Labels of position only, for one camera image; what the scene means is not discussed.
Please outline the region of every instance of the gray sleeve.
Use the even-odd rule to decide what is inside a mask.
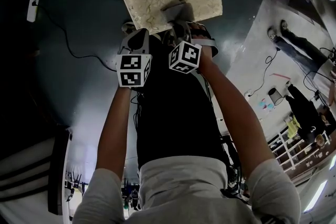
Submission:
[[[124,221],[120,179],[110,170],[95,170],[72,223],[112,224]]]
[[[296,187],[275,159],[258,165],[247,186],[252,210],[258,217],[271,215],[284,223],[299,223],[301,203]]]

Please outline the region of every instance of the light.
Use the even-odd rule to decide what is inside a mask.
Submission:
[[[310,209],[312,209],[314,207],[314,205],[316,204],[317,200],[319,199],[325,185],[327,183],[327,180],[324,181],[323,183],[321,183],[321,185],[319,186],[319,188],[317,189],[314,197],[312,198],[312,200],[310,201],[309,205],[306,207],[304,212],[309,211]]]
[[[329,170],[331,170],[331,169],[335,166],[335,163],[336,163],[336,155],[335,155],[334,158],[332,158],[332,160],[331,160]]]

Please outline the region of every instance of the standing person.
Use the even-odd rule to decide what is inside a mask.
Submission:
[[[220,190],[227,186],[227,174],[213,108],[194,75],[168,68],[172,49],[150,37],[152,67],[139,89],[141,115],[136,129],[142,211],[124,219],[120,187],[131,90],[118,88],[101,133],[96,171],[73,224],[257,224],[270,219],[297,224],[301,210],[295,186],[275,160],[253,109],[205,47],[198,70],[211,85],[237,148],[252,210],[239,199],[223,196]]]
[[[286,100],[300,124],[298,135],[309,144],[316,142],[319,147],[323,147],[324,138],[322,133],[325,125],[313,102],[308,101],[290,82],[287,82],[287,85],[292,97],[287,95]]]
[[[277,36],[277,31],[273,26],[267,30],[268,37],[272,42],[291,59],[293,59],[311,78],[324,100],[329,100],[331,92],[334,93],[333,77],[331,71],[334,67],[333,62],[320,52],[312,43],[303,37],[297,37],[289,31],[288,24],[285,20],[280,22],[280,31],[283,37],[287,38],[293,45],[303,50],[307,55],[298,52],[291,44],[288,44],[282,37]],[[336,110],[331,109],[336,119]]]

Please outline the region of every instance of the forearm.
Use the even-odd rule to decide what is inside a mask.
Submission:
[[[242,94],[222,74],[217,65],[209,63],[202,74],[212,87],[237,148],[243,171],[248,177],[260,163],[274,158],[259,120]]]
[[[97,168],[115,172],[122,178],[126,147],[131,89],[118,87],[101,132]]]

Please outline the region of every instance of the dark floor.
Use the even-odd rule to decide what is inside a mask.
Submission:
[[[97,145],[107,111],[118,86],[117,75],[95,58],[73,58],[63,32],[42,10],[35,23],[26,20],[29,0],[0,0],[1,25],[6,25],[8,46],[37,47],[36,77],[45,99],[59,122],[71,126],[73,140],[68,169],[89,181],[96,164]],[[262,0],[222,0],[223,15],[204,22],[216,39],[216,62],[227,72],[243,44]],[[55,21],[65,26],[77,55],[97,54],[107,64],[122,40],[121,24],[129,19],[123,0],[40,0]],[[125,176],[137,181],[136,132],[131,107]]]

